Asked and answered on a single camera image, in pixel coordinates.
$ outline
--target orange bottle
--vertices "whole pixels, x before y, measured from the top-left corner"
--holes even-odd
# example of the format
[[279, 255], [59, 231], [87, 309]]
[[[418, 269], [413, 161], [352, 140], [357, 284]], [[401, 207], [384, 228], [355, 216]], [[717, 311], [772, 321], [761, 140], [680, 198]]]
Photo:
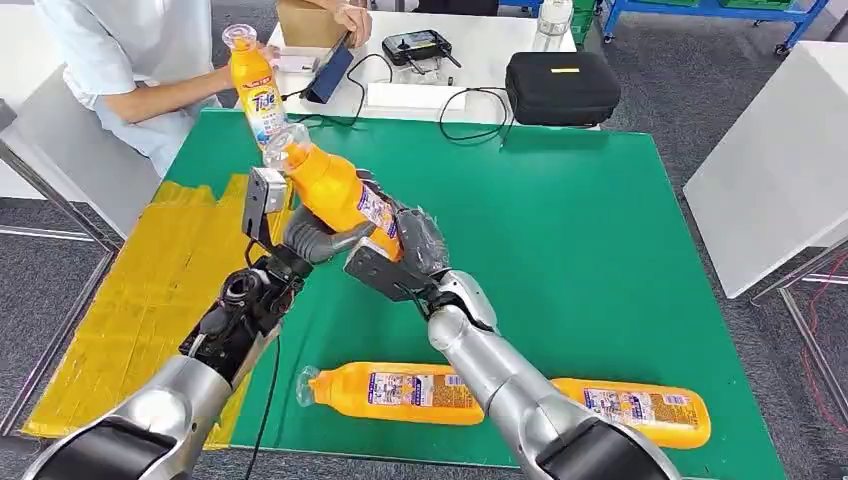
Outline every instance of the orange bottle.
[[259, 51], [256, 30], [230, 25], [221, 35], [230, 47], [230, 74], [259, 149], [286, 124], [286, 112], [271, 65]]
[[[710, 438], [710, 417], [695, 392], [639, 383], [557, 378], [551, 383], [601, 417], [642, 432], [661, 447], [697, 448]], [[450, 365], [354, 362], [297, 383], [301, 405], [320, 403], [351, 417], [474, 425], [483, 410]]]
[[400, 260], [392, 206], [362, 183], [352, 163], [312, 144], [305, 126], [283, 127], [269, 142], [263, 160], [291, 179], [301, 202], [330, 228], [343, 232], [370, 221], [377, 225], [370, 237], [376, 247], [389, 260]]

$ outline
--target floor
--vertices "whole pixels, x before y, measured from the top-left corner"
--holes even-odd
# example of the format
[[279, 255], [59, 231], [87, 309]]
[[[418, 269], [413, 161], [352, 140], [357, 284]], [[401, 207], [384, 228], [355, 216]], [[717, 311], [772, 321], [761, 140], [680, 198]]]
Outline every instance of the floor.
[[[393, 3], [378, 1], [386, 10]], [[408, 1], [407, 7], [414, 3]], [[502, 10], [502, 14], [522, 14], [517, 9]], [[236, 22], [254, 25], [260, 38], [267, 38], [275, 23], [272, 2], [267, 0], [213, 0], [213, 17], [215, 39], [226, 25]], [[834, 23], [823, 13], [806, 37], [823, 39]], [[685, 181], [778, 67], [780, 62], [771, 51], [788, 28], [782, 24], [751, 28], [740, 20], [624, 14], [613, 43], [601, 45], [594, 33], [586, 48], [603, 52], [622, 84], [622, 103], [604, 128], [649, 132], [657, 143], [787, 477], [841, 480], [848, 475], [848, 434], [840, 433], [817, 409], [800, 361], [800, 337], [782, 303], [771, 297], [755, 308], [744, 298], [723, 298], [680, 194]], [[217, 63], [226, 61], [225, 47], [217, 40], [214, 57]], [[222, 101], [232, 104], [234, 97], [224, 96]], [[54, 228], [67, 224], [61, 214], [43, 205], [0, 200], [3, 223]], [[5, 236], [0, 240], [0, 411], [8, 408], [97, 256], [88, 244]], [[813, 288], [794, 289], [802, 308]], [[842, 318], [848, 310], [848, 290], [832, 288], [820, 297], [817, 307], [822, 347], [837, 374], [848, 378], [848, 324]], [[827, 405], [826, 395], [823, 401]], [[0, 439], [0, 478], [19, 476], [34, 448], [15, 439]], [[206, 453], [196, 478], [240, 478], [248, 460], [249, 452], [243, 450]], [[253, 478], [471, 480], [520, 475], [508, 470], [261, 453]]]

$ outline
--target product label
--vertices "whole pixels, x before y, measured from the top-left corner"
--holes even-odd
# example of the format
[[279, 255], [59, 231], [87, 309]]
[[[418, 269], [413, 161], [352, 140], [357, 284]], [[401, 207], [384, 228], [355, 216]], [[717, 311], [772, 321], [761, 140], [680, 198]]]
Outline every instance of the product label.
[[397, 225], [392, 214], [392, 206], [365, 185], [362, 186], [362, 196], [359, 197], [356, 208], [365, 215], [365, 218], [377, 225], [377, 228], [383, 229], [389, 238], [395, 238]]
[[244, 85], [244, 113], [259, 145], [266, 145], [278, 133], [286, 120], [283, 104], [271, 77]]
[[372, 373], [368, 382], [368, 403], [471, 408], [474, 397], [457, 375]]
[[683, 429], [698, 427], [695, 407], [685, 395], [659, 395], [586, 388], [586, 406], [606, 419], [632, 427], [638, 425], [671, 426]]

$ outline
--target green tabletop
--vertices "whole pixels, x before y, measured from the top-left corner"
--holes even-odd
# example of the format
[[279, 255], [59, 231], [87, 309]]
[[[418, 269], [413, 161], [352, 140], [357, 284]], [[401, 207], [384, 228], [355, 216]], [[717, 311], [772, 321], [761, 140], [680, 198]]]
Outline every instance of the green tabletop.
[[[479, 126], [449, 128], [460, 135]], [[503, 335], [542, 373], [692, 389], [707, 403], [713, 432], [701, 448], [668, 450], [682, 474], [783, 478], [650, 136], [517, 126], [504, 147], [459, 146], [434, 123], [384, 119], [311, 133], [436, 218], [454, 267], [479, 281]], [[231, 174], [258, 162], [241, 113], [206, 111], [166, 179], [220, 195]], [[411, 304], [346, 276], [342, 260], [315, 270], [285, 318], [262, 446], [515, 465], [488, 421], [420, 425], [298, 405], [295, 383], [308, 365], [446, 363]], [[256, 440], [273, 358], [270, 349], [255, 370], [235, 445]]]

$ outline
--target yellow tape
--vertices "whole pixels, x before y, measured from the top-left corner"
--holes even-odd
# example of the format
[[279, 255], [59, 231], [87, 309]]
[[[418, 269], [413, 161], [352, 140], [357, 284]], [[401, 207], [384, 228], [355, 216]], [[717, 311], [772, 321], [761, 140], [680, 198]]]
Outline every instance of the yellow tape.
[[[176, 353], [221, 282], [244, 267], [246, 188], [246, 176], [233, 176], [216, 202], [206, 186], [162, 184], [97, 291], [24, 433], [59, 437], [90, 423]], [[281, 237], [287, 219], [288, 212], [272, 216], [272, 238]], [[255, 250], [254, 257], [262, 253]], [[230, 398], [207, 449], [229, 445], [248, 383]]]

